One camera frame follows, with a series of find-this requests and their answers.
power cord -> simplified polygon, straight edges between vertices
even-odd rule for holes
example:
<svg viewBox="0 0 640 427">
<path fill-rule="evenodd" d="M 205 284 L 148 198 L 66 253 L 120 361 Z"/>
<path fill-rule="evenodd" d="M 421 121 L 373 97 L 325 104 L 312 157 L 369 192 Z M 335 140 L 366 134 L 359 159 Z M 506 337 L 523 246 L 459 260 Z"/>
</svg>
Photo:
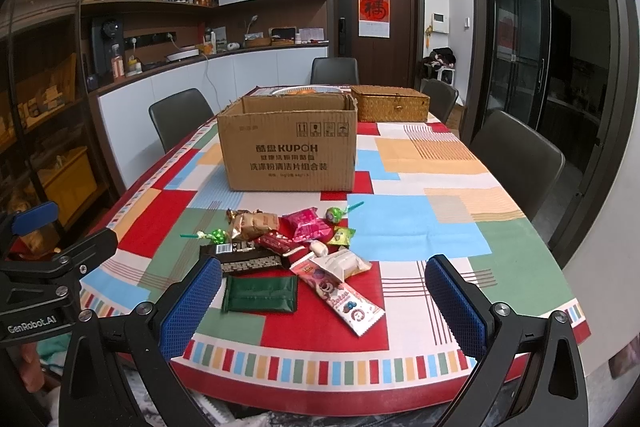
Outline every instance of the power cord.
<svg viewBox="0 0 640 427">
<path fill-rule="evenodd" d="M 166 36 L 169 37 L 169 40 L 171 41 L 171 44 L 173 44 L 178 51 L 182 51 L 178 47 L 178 45 L 174 42 L 174 36 L 171 35 L 171 33 L 167 33 Z M 207 57 L 207 55 L 204 54 L 204 52 L 201 49 L 198 49 L 198 51 L 200 52 L 200 55 L 202 55 L 204 57 L 204 76 L 207 77 L 207 80 L 209 81 L 209 84 L 211 84 L 211 87 L 213 87 L 213 91 L 216 93 L 216 103 L 218 104 L 218 107 L 220 108 L 220 111 L 222 111 L 223 107 L 220 104 L 220 99 L 218 98 L 218 90 L 216 89 L 216 86 L 214 85 L 213 82 L 211 82 L 211 79 L 209 78 L 209 58 Z"/>
</svg>

door handle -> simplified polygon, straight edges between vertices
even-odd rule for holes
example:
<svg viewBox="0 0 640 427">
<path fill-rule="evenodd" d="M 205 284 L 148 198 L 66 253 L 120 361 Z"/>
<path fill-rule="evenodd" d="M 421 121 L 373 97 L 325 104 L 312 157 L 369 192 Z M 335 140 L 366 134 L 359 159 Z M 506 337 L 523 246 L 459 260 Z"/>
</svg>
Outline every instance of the door handle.
<svg viewBox="0 0 640 427">
<path fill-rule="evenodd" d="M 545 75 L 545 59 L 542 58 L 540 62 L 540 71 L 538 72 L 538 82 L 536 84 L 536 91 L 540 92 L 540 88 L 542 87 L 542 78 Z"/>
<path fill-rule="evenodd" d="M 338 55 L 347 51 L 347 21 L 344 17 L 338 19 Z"/>
</svg>

chair backrest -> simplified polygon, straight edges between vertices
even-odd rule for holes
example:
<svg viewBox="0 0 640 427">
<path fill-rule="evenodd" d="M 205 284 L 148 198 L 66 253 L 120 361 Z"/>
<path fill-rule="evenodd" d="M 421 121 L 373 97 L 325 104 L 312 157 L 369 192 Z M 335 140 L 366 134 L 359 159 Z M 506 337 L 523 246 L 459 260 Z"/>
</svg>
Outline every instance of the chair backrest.
<svg viewBox="0 0 640 427">
<path fill-rule="evenodd" d="M 441 80 L 427 78 L 422 81 L 422 92 L 429 97 L 429 112 L 442 123 L 447 123 L 458 99 L 458 90 Z"/>
<path fill-rule="evenodd" d="M 564 167 L 564 155 L 558 147 L 500 110 L 489 115 L 469 149 L 529 220 L 542 206 Z"/>
<path fill-rule="evenodd" d="M 314 58 L 311 83 L 328 86 L 354 86 L 358 79 L 358 61 L 349 57 Z"/>
<path fill-rule="evenodd" d="M 190 132 L 213 116 L 202 93 L 193 88 L 172 94 L 149 107 L 164 152 L 169 152 Z"/>
</svg>

patchwork tablecloth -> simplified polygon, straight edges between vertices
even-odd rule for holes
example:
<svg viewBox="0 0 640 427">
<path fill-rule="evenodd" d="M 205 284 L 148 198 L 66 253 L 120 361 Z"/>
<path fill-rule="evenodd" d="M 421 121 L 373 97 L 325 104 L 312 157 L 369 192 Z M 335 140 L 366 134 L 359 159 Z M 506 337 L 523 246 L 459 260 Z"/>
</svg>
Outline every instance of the patchwork tablecloth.
<svg viewBox="0 0 640 427">
<path fill-rule="evenodd" d="M 181 233 L 226 228 L 228 208 L 287 214 L 358 201 L 351 250 L 373 268 L 349 280 L 386 310 L 361 338 L 308 286 L 294 314 L 220 311 L 211 303 L 174 367 L 213 397 L 317 415 L 389 413 L 450 400 L 476 361 L 458 349 L 423 279 L 443 253 L 491 301 L 518 313 L 569 314 L 588 325 L 562 272 L 522 211 L 437 120 L 360 123 L 353 192 L 235 192 L 228 188 L 215 121 L 205 124 L 112 214 L 116 254 L 82 279 L 82 307 L 100 316 L 156 301 L 195 263 L 202 241 Z M 269 272 L 265 275 L 283 275 Z M 519 357 L 515 377 L 524 367 Z"/>
</svg>

wall thermostat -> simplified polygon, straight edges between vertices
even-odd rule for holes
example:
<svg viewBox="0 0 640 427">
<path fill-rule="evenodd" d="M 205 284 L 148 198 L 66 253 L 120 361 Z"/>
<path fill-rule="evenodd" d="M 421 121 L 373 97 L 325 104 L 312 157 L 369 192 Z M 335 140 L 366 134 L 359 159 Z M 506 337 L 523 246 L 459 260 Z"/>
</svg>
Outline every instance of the wall thermostat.
<svg viewBox="0 0 640 427">
<path fill-rule="evenodd" d="M 449 17 L 442 13 L 432 13 L 431 27 L 434 32 L 449 33 Z"/>
</svg>

